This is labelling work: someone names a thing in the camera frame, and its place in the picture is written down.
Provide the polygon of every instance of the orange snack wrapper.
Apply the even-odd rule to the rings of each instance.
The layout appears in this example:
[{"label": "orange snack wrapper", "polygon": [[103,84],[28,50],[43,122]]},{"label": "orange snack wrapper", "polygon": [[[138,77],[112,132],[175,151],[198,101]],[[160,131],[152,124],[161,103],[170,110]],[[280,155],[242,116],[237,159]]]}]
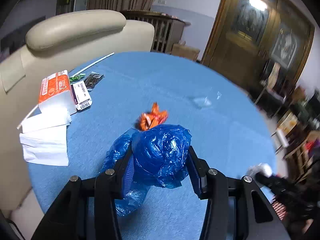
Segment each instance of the orange snack wrapper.
[{"label": "orange snack wrapper", "polygon": [[160,112],[156,102],[153,103],[151,113],[143,113],[140,117],[140,128],[142,131],[149,130],[158,124],[164,123],[168,118],[166,110]]}]

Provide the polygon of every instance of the cardboard box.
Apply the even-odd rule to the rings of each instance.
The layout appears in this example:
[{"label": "cardboard box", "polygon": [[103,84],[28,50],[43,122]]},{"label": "cardboard box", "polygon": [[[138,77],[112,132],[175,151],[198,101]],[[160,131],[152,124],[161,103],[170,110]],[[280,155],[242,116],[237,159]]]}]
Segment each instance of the cardboard box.
[{"label": "cardboard box", "polygon": [[70,115],[77,112],[67,70],[42,80],[38,105],[42,113],[55,108],[66,108]]},{"label": "cardboard box", "polygon": [[184,57],[192,61],[197,60],[199,53],[199,49],[188,47],[181,44],[174,44],[171,51],[171,55]]}]

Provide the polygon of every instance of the round table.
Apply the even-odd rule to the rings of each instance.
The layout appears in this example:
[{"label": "round table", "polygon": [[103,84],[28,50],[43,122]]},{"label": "round table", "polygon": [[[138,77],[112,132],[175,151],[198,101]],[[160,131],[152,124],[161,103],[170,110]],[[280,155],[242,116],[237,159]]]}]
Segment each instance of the round table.
[{"label": "round table", "polygon": [[[112,143],[134,127],[153,102],[168,111],[166,123],[190,130],[191,145],[198,157],[226,176],[241,178],[249,166],[261,162],[273,170],[276,167],[263,118],[243,92],[215,71],[181,57],[152,52],[118,53],[85,73],[91,71],[105,77],[90,92],[91,107],[71,116],[67,128],[69,166],[28,163],[31,183],[44,212],[72,175],[88,179],[98,174]],[[200,108],[194,98],[207,98],[211,105]],[[198,239],[206,205],[207,201],[199,200],[193,192],[188,177],[175,189],[151,187],[141,208],[119,218],[122,237]],[[91,206],[89,240],[94,238],[92,218]]]}]

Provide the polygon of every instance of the green packet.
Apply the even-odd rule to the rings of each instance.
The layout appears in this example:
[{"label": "green packet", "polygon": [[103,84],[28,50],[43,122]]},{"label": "green packet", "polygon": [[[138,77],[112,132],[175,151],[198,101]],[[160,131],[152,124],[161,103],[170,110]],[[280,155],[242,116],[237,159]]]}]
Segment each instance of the green packet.
[{"label": "green packet", "polygon": [[69,80],[70,82],[75,82],[75,81],[80,81],[81,79],[83,79],[85,76],[84,73],[80,73],[78,75],[75,75],[74,77],[70,77]]}]

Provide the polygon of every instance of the metal screw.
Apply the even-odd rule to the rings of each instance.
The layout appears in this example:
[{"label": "metal screw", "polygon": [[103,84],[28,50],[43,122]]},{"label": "metal screw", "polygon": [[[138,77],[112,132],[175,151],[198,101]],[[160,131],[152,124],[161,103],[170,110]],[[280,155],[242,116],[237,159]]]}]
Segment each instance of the metal screw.
[{"label": "metal screw", "polygon": [[75,182],[79,179],[79,177],[77,175],[73,175],[70,177],[70,181]]},{"label": "metal screw", "polygon": [[244,176],[243,180],[244,180],[245,182],[250,183],[250,182],[252,181],[252,178],[251,178],[250,176]]},{"label": "metal screw", "polygon": [[114,169],[107,169],[106,170],[106,174],[107,175],[112,175],[112,174],[114,174],[115,173],[115,170]]},{"label": "metal screw", "polygon": [[211,175],[217,175],[218,174],[218,171],[216,169],[210,169],[208,172]]}]

